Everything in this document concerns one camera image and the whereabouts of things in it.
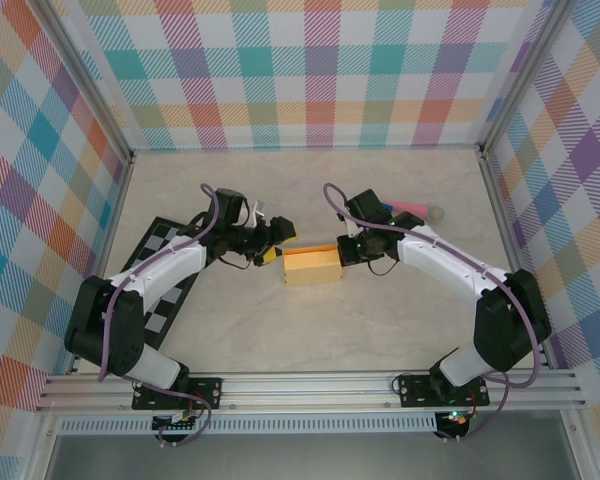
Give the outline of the black grey checkerboard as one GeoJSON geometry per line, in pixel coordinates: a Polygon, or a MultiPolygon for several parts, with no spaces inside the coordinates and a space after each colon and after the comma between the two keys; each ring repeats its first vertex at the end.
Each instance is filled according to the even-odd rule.
{"type": "MultiPolygon", "coordinates": [[[[181,227],[181,223],[155,217],[122,270],[135,268],[166,246],[181,227]]],[[[197,277],[197,274],[193,274],[183,279],[149,307],[144,317],[144,340],[147,345],[156,350],[160,349],[197,277]]]]}

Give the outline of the pink toy microphone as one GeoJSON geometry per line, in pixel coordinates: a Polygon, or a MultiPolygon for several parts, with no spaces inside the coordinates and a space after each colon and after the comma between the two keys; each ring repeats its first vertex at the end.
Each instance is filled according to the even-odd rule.
{"type": "Polygon", "coordinates": [[[428,223],[439,223],[445,217],[444,209],[437,204],[384,202],[383,206],[393,214],[410,213],[428,223]]]}

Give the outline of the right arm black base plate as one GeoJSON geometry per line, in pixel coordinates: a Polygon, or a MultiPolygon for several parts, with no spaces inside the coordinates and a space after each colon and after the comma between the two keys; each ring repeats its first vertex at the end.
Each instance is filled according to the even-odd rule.
{"type": "Polygon", "coordinates": [[[392,388],[399,395],[402,408],[415,407],[482,407],[490,405],[486,382],[477,377],[457,387],[444,377],[403,374],[395,378],[392,388]]]}

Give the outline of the orange paper box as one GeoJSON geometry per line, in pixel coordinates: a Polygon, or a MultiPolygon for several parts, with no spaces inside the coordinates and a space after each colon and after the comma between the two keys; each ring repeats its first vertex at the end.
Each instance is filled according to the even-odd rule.
{"type": "Polygon", "coordinates": [[[343,277],[336,245],[289,248],[283,251],[286,286],[310,286],[337,282],[343,277]]]}

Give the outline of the long aluminium mounting rail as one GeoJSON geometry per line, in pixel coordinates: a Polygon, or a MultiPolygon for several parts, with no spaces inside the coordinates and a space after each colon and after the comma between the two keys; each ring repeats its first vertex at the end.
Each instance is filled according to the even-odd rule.
{"type": "MultiPolygon", "coordinates": [[[[221,378],[220,414],[362,413],[400,409],[390,389],[392,371],[195,373],[221,378]]],[[[132,384],[118,377],[102,382],[94,374],[51,376],[36,411],[90,415],[132,412],[132,384]]],[[[533,385],[512,389],[504,408],[510,411],[583,409],[585,394],[570,370],[543,370],[533,385]]]]}

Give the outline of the aluminium frame post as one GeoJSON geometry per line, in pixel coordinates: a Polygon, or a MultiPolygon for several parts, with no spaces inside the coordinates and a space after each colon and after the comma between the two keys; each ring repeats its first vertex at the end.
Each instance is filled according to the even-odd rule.
{"type": "Polygon", "coordinates": [[[514,70],[509,72],[502,95],[492,105],[484,132],[477,143],[480,157],[485,161],[505,133],[515,110],[535,80],[577,2],[578,0],[551,0],[540,9],[529,30],[530,40],[525,40],[520,47],[511,66],[514,70]]]}
{"type": "Polygon", "coordinates": [[[26,0],[26,2],[49,36],[58,55],[64,62],[66,70],[74,80],[78,90],[84,95],[114,149],[122,156],[127,165],[131,165],[134,157],[133,150],[101,95],[79,49],[74,45],[61,17],[55,11],[52,1],[26,0]]]}

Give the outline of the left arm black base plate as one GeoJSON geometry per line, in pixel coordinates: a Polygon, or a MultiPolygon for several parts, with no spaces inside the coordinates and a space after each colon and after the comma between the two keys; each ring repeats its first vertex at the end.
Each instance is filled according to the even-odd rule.
{"type": "MultiPolygon", "coordinates": [[[[133,410],[185,410],[190,408],[189,398],[159,393],[145,385],[134,384],[133,388],[134,394],[131,402],[133,410]]],[[[218,409],[220,406],[221,378],[190,377],[176,383],[174,389],[177,392],[204,399],[212,409],[218,409]]]]}

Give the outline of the aluminium side rail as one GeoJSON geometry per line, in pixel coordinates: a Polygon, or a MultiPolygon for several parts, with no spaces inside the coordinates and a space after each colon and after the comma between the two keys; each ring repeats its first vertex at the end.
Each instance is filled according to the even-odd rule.
{"type": "MultiPolygon", "coordinates": [[[[483,177],[488,199],[500,235],[500,241],[502,243],[504,254],[506,256],[507,267],[504,267],[504,269],[509,273],[515,273],[522,268],[522,265],[518,248],[516,247],[514,242],[515,238],[512,233],[512,229],[510,228],[510,225],[508,223],[503,196],[499,190],[496,181],[496,176],[493,171],[493,168],[491,167],[490,162],[479,156],[478,165],[483,177]]],[[[514,314],[514,317],[516,317],[518,323],[518,326],[516,327],[516,330],[518,330],[517,333],[522,333],[524,331],[524,333],[526,334],[524,322],[522,321],[522,319],[518,318],[518,314],[514,314]]],[[[546,357],[545,348],[542,345],[542,342],[538,344],[538,358],[539,369],[546,370],[551,368],[550,362],[546,357]]]]}

